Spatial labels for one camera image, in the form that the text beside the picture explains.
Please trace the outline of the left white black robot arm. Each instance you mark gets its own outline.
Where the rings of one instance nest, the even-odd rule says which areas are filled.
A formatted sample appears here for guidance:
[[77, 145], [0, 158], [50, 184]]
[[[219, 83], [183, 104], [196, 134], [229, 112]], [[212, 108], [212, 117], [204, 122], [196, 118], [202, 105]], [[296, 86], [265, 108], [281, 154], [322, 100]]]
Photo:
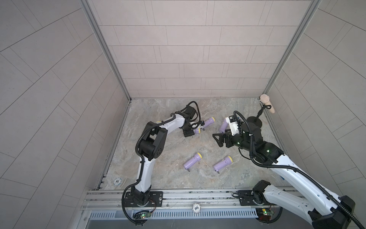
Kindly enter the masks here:
[[146, 124], [135, 146], [140, 157], [138, 176], [136, 182], [126, 188], [131, 190], [131, 197], [137, 205], [145, 206], [149, 201], [153, 167], [164, 150], [168, 134], [181, 129], [184, 137], [191, 137], [202, 123], [199, 106], [196, 101], [191, 101], [182, 110], [171, 113], [169, 119]]

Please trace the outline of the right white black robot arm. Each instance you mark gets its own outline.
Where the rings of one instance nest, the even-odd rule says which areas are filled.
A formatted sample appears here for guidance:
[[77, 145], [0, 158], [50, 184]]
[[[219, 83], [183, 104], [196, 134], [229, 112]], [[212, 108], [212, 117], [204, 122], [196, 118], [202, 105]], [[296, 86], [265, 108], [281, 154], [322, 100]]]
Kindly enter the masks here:
[[302, 194], [302, 197], [295, 196], [261, 180], [252, 189], [256, 204], [278, 205], [303, 218], [315, 229], [346, 229], [351, 222], [364, 228], [354, 216], [356, 204], [350, 197], [330, 191], [298, 167], [283, 150], [263, 140], [261, 127], [258, 116], [245, 118], [234, 111], [223, 122], [220, 132], [213, 134], [219, 147], [247, 150], [256, 166], [274, 171]]

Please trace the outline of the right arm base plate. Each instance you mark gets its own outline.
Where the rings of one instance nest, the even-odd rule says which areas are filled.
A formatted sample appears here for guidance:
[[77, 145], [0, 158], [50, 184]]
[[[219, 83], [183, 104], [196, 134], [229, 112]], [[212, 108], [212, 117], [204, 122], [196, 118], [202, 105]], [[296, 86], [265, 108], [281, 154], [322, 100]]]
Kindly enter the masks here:
[[272, 203], [268, 202], [264, 195], [252, 190], [239, 190], [232, 193], [232, 197], [239, 199], [241, 206], [270, 206]]

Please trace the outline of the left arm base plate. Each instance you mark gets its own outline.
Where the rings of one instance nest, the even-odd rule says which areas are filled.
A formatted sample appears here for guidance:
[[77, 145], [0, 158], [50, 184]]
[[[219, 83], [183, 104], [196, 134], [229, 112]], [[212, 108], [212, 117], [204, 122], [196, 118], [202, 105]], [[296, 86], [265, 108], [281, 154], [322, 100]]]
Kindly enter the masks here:
[[127, 208], [137, 208], [137, 207], [161, 207], [163, 201], [163, 192], [162, 191], [151, 191], [147, 203], [145, 205], [139, 204], [136, 200], [133, 199], [131, 192], [128, 191], [124, 197], [123, 203]]

